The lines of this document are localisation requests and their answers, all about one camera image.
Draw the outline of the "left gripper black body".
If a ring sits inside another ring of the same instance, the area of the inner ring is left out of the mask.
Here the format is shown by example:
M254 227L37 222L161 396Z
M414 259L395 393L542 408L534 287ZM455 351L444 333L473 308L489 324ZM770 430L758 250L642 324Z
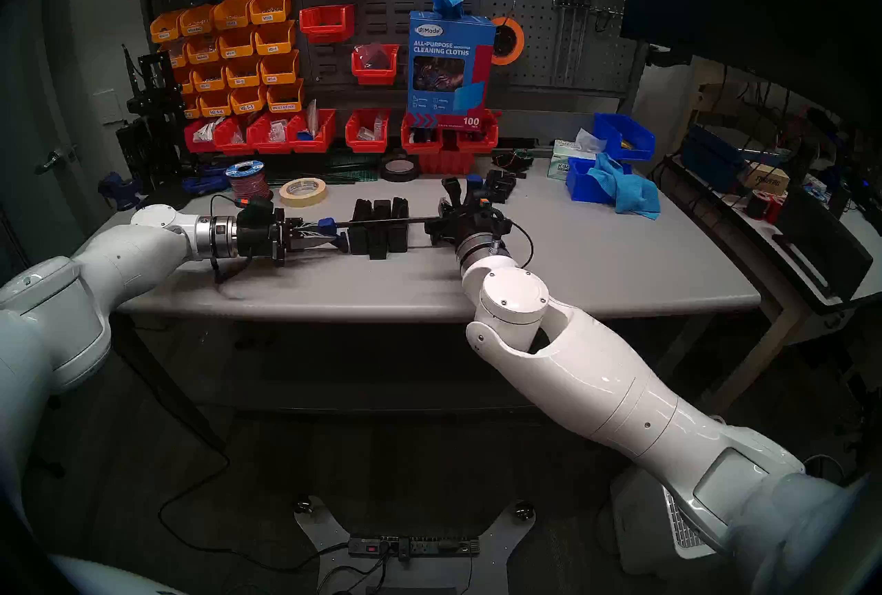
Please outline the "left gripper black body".
M269 258L273 264L285 264L285 211L282 208L244 208L236 216L236 252L238 256Z

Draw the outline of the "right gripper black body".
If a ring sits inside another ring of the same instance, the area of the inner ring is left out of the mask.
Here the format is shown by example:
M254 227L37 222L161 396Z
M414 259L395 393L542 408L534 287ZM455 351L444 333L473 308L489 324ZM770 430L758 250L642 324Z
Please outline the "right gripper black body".
M453 206L449 200L440 200L438 216L424 224L424 231L432 245L445 241L460 246L476 234L488 234L492 240L501 240L512 231L513 221L506 217L490 200Z

